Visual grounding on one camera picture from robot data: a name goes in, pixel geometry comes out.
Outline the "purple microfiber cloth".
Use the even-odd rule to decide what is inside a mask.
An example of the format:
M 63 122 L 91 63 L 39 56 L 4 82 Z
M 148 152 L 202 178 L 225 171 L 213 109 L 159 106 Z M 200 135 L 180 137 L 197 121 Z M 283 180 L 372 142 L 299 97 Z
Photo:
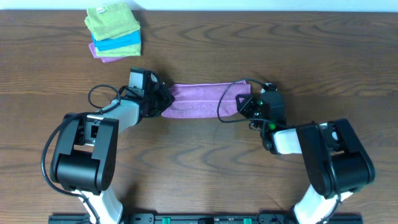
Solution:
M 215 118 L 236 114 L 236 96 L 251 93 L 245 81 L 230 83 L 174 84 L 169 88 L 175 101 L 162 116 L 165 118 Z

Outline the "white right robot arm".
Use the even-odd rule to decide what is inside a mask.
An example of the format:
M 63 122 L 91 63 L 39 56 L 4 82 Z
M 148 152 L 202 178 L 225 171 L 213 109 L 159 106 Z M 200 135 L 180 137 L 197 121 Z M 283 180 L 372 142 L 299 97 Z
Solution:
M 337 215 L 344 200 L 373 182 L 373 162 L 347 119 L 287 126 L 284 100 L 277 92 L 260 98 L 238 95 L 237 110 L 259 128 L 272 154 L 303 157 L 310 186 L 282 223 L 361 223 L 355 215 Z

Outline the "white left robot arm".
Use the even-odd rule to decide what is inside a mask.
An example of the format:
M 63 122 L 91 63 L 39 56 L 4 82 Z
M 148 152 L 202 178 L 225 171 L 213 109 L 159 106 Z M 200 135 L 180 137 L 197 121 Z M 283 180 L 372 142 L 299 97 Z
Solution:
M 52 215 L 49 223 L 120 223 L 123 205 L 111 186 L 118 136 L 144 118 L 160 116 L 175 100 L 151 70 L 131 69 L 129 83 L 108 106 L 68 113 L 47 140 L 41 169 L 57 192 L 78 197 L 86 215 Z

